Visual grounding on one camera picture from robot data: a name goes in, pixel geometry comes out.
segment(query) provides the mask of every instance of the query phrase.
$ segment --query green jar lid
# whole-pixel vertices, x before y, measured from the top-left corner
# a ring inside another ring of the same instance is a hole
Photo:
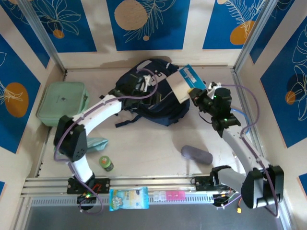
[[[101,165],[101,167],[103,168],[107,168],[110,166],[111,164],[111,160],[108,156],[102,156],[100,159],[99,159],[99,164]]]

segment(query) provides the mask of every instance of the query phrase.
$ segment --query snack package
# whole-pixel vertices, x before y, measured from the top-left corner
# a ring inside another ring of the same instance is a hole
[[[110,211],[118,209],[148,209],[148,188],[110,189]]]

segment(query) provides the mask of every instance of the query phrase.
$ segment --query metal grate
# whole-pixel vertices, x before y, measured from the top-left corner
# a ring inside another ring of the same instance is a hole
[[[153,195],[149,195],[150,205],[173,205],[173,204],[213,204],[213,195],[208,194],[186,194],[185,200],[166,200],[154,201]],[[103,196],[102,201],[104,205],[109,205],[109,197]],[[36,197],[32,200],[32,207],[52,207],[52,206],[74,206],[77,205],[77,198],[75,196],[66,197]]]

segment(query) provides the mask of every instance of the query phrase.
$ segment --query green lunch box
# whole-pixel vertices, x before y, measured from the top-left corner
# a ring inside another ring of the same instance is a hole
[[[87,110],[89,101],[82,82],[55,82],[48,86],[37,117],[46,126],[55,127],[62,116],[72,117]]]

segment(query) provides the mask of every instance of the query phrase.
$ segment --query white floor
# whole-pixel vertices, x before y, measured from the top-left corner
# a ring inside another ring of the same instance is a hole
[[[211,81],[233,84],[232,74],[227,67],[195,67],[197,74],[207,83]],[[90,92],[90,106],[99,102],[100,95],[106,95],[115,87],[117,79],[128,69],[79,70],[69,71],[66,81],[84,82]],[[241,108],[235,88],[232,92],[232,107]],[[107,177],[170,177],[192,174],[209,174],[211,168],[230,165],[234,170],[244,173],[244,169],[232,150],[213,130],[211,125],[202,121],[198,109],[191,103],[189,112],[178,123],[165,127],[144,118],[134,124],[115,128],[115,124],[134,115],[122,111],[119,116],[112,116],[95,128],[89,136],[104,137],[109,140],[103,151],[88,153],[87,160],[96,176]],[[246,124],[243,116],[237,115],[242,126]],[[66,164],[54,162],[53,128],[43,156],[40,177],[69,177],[71,172]],[[191,145],[208,150],[213,155],[210,166],[198,165],[183,158],[180,150],[184,145]],[[114,169],[106,172],[98,163],[101,156],[107,155],[114,164]]]

